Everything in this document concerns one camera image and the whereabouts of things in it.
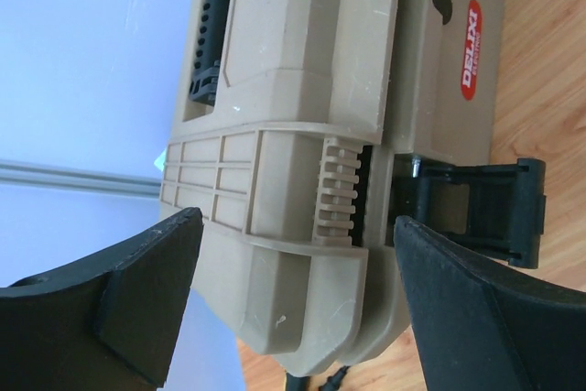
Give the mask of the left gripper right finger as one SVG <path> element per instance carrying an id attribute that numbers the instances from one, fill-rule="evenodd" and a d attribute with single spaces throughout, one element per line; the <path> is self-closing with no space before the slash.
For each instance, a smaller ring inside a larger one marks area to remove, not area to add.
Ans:
<path id="1" fill-rule="evenodd" d="M 396 258 L 429 390 L 582 390 L 585 294 L 402 216 Z"/>

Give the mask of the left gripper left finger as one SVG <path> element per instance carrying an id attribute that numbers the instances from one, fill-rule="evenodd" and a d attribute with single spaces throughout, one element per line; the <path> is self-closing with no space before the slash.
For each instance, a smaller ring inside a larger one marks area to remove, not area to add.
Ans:
<path id="1" fill-rule="evenodd" d="M 203 221 L 181 210 L 1 291 L 4 390 L 158 390 L 198 261 Z"/>

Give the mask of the tan plastic tool box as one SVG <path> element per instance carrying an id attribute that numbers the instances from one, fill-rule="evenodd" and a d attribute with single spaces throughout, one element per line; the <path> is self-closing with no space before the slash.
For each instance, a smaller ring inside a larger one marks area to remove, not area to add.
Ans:
<path id="1" fill-rule="evenodd" d="M 192 0 L 163 216 L 194 206 L 193 288 L 296 376 L 409 324 L 409 216 L 538 265 L 545 166 L 490 163 L 505 0 Z"/>

